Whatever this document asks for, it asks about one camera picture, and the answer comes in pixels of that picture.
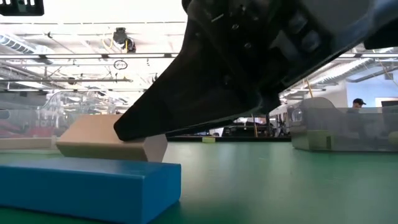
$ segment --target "blue foam block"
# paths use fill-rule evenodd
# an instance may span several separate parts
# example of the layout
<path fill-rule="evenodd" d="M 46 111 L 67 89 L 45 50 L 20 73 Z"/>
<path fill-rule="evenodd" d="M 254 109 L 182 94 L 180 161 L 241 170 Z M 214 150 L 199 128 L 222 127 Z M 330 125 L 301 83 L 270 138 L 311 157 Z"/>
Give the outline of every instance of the blue foam block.
<path fill-rule="evenodd" d="M 181 195 L 181 165 L 59 158 L 0 166 L 0 206 L 148 223 Z"/>

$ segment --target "dark cap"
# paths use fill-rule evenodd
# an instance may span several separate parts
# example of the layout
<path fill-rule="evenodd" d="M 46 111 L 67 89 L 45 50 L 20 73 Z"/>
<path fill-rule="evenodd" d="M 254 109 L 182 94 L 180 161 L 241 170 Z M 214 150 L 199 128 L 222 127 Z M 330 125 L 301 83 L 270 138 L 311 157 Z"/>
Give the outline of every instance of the dark cap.
<path fill-rule="evenodd" d="M 359 99 L 359 98 L 355 99 L 353 101 L 353 103 L 357 103 L 359 105 L 366 105 L 366 103 L 362 99 Z"/>

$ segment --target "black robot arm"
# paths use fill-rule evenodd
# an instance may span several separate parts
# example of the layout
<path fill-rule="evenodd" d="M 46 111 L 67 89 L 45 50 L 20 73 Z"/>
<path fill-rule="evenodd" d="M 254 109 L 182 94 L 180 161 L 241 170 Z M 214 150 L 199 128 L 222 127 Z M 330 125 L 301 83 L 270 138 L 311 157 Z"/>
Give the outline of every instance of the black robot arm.
<path fill-rule="evenodd" d="M 123 141 L 195 133 L 268 113 L 280 105 L 281 91 L 350 48 L 364 41 L 379 47 L 378 32 L 398 17 L 395 0 L 192 0 L 183 6 L 188 23 L 181 52 L 115 123 Z"/>

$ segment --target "security camera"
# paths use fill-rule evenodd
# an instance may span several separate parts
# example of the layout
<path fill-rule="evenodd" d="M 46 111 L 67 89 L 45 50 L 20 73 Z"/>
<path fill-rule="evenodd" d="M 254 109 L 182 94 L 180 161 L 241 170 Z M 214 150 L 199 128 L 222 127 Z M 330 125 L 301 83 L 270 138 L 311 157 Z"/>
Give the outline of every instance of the security camera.
<path fill-rule="evenodd" d="M 134 40 L 127 36 L 126 28 L 118 27 L 113 33 L 113 41 L 117 47 L 122 50 L 127 49 L 127 53 L 136 53 L 136 43 Z"/>

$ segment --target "green table surface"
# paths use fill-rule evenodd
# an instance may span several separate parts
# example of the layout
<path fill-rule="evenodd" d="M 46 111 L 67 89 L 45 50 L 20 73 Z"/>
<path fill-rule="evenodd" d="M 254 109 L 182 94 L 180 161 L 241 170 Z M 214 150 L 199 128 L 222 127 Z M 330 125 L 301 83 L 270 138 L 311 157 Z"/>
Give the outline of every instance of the green table surface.
<path fill-rule="evenodd" d="M 54 156 L 0 154 L 0 162 Z M 182 196 L 152 224 L 398 222 L 395 154 L 314 153 L 286 142 L 170 143 L 164 162 L 181 163 Z M 0 208 L 0 223 L 99 222 Z"/>

